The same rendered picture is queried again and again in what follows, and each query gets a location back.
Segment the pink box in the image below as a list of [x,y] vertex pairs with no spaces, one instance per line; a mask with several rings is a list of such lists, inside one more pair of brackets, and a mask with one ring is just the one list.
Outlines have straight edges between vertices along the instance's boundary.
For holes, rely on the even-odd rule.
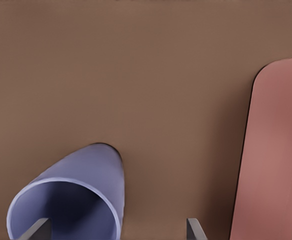
[[292,240],[292,58],[253,82],[230,240]]

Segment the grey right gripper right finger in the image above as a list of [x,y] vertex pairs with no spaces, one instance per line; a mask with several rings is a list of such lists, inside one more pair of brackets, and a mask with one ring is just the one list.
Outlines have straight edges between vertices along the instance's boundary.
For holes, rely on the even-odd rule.
[[186,240],[208,240],[197,218],[186,219]]

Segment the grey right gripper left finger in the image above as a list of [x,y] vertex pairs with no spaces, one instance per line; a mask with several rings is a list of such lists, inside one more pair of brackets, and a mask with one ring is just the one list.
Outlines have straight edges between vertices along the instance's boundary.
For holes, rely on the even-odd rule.
[[52,240],[52,220],[40,218],[20,237],[20,240]]

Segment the lavender blue cup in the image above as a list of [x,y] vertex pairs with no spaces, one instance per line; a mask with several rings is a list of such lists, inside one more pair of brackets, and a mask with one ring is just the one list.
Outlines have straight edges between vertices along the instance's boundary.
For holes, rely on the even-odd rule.
[[120,240],[125,178],[119,152],[104,143],[59,160],[12,200],[6,217],[11,239],[37,220],[51,219],[53,240]]

